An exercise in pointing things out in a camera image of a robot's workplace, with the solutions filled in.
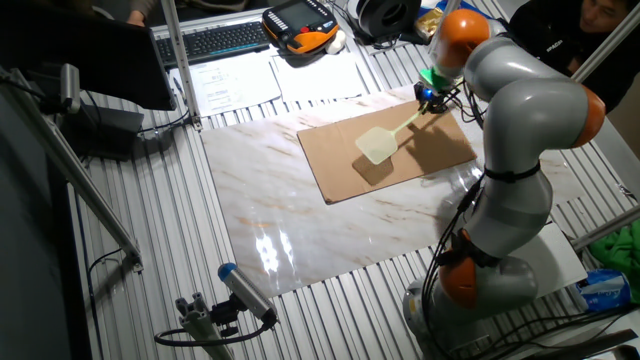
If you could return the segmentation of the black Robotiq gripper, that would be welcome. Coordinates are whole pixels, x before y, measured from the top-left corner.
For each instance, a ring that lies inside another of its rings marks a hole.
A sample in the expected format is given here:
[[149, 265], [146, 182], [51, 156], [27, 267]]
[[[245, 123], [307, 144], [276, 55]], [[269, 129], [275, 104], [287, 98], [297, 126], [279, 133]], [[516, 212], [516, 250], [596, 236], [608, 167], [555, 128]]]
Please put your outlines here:
[[433, 111], [435, 114], [442, 114], [448, 110], [448, 96], [450, 95], [450, 90], [445, 90], [444, 92], [437, 92], [429, 88], [423, 82], [416, 82], [413, 85], [415, 99], [419, 103], [418, 110], [421, 111], [421, 114], [426, 114], [430, 111]]

